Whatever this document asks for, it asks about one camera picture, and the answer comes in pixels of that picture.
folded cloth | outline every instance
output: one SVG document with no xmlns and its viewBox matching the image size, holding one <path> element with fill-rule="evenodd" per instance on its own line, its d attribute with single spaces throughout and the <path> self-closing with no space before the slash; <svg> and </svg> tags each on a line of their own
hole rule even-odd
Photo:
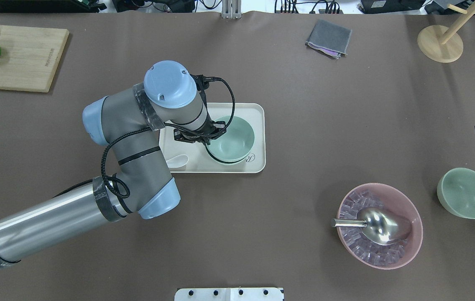
<svg viewBox="0 0 475 301">
<path fill-rule="evenodd" d="M 342 54 L 347 55 L 351 33 L 351 29 L 325 20 L 318 20 L 306 40 L 306 45 L 339 59 Z"/>
</svg>

blue joint cap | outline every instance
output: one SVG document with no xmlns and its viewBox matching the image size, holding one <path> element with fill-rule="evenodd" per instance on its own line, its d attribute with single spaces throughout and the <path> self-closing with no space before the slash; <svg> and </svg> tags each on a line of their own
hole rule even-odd
<svg viewBox="0 0 475 301">
<path fill-rule="evenodd" d="M 180 202 L 180 193 L 174 178 L 156 193 L 138 212 L 144 219 L 152 219 L 176 207 Z"/>
<path fill-rule="evenodd" d="M 87 105 L 83 109 L 82 119 L 85 131 L 91 136 L 92 141 L 98 145 L 108 145 L 102 129 L 102 107 L 106 97 Z"/>
<path fill-rule="evenodd" d="M 186 67 L 176 61 L 155 63 L 144 76 L 144 91 L 152 102 L 167 109 L 189 105 L 197 86 Z"/>
</svg>

cutting board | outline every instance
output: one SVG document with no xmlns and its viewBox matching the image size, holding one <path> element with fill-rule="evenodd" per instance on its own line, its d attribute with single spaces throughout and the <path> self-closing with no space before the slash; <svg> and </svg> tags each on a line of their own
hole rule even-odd
<svg viewBox="0 0 475 301">
<path fill-rule="evenodd" d="M 0 89 L 48 92 L 69 31 L 0 25 Z"/>
</svg>

green bowl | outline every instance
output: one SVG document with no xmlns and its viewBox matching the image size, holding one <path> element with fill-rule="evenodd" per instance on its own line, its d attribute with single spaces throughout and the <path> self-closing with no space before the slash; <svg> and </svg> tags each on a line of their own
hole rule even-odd
<svg viewBox="0 0 475 301">
<path fill-rule="evenodd" d="M 475 171 L 454 168 L 438 182 L 438 199 L 450 213 L 475 219 Z"/>
<path fill-rule="evenodd" d="M 230 116 L 224 116 L 216 121 L 228 122 Z M 254 145 L 254 131 L 249 122 L 238 116 L 232 118 L 226 133 L 221 137 L 210 141 L 206 145 L 208 153 L 221 163 L 237 163 L 250 153 Z"/>
</svg>

bowl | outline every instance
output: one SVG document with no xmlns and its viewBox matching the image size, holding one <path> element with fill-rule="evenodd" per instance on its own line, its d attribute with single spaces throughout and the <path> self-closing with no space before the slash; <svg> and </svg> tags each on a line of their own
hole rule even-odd
<svg viewBox="0 0 475 301">
<path fill-rule="evenodd" d="M 224 116 L 216 121 L 228 122 L 230 116 Z M 232 118 L 226 133 L 210 141 L 206 150 L 212 158 L 224 164 L 235 164 L 245 159 L 254 145 L 253 127 L 238 116 Z"/>
<path fill-rule="evenodd" d="M 475 219 L 475 171 L 454 168 L 438 182 L 438 200 L 450 213 Z"/>
<path fill-rule="evenodd" d="M 405 266 L 408 264 L 419 252 L 421 248 L 421 243 L 423 242 L 423 224 L 421 223 L 421 218 L 419 217 L 418 210 L 414 206 L 414 204 L 407 198 L 401 191 L 395 189 L 394 187 L 388 186 L 386 184 L 381 183 L 367 183 L 362 184 L 353 190 L 351 190 L 347 195 L 343 198 L 340 208 L 337 212 L 337 218 L 343 219 L 347 217 L 343 217 L 340 215 L 342 212 L 342 206 L 347 205 L 348 200 L 351 200 L 351 197 L 354 194 L 372 194 L 376 196 L 383 205 L 383 209 L 392 212 L 400 217 L 405 217 L 408 219 L 412 224 L 412 230 L 406 238 L 406 243 L 403 245 L 404 255 L 398 259 L 395 263 L 387 263 L 386 265 L 373 265 L 370 264 L 358 255 L 350 248 L 350 244 L 348 244 L 342 235 L 343 228 L 338 227 L 337 232 L 340 237 L 340 240 L 343 246 L 360 262 L 369 265 L 370 267 L 374 267 L 377 269 L 397 269 L 400 267 Z"/>
</svg>

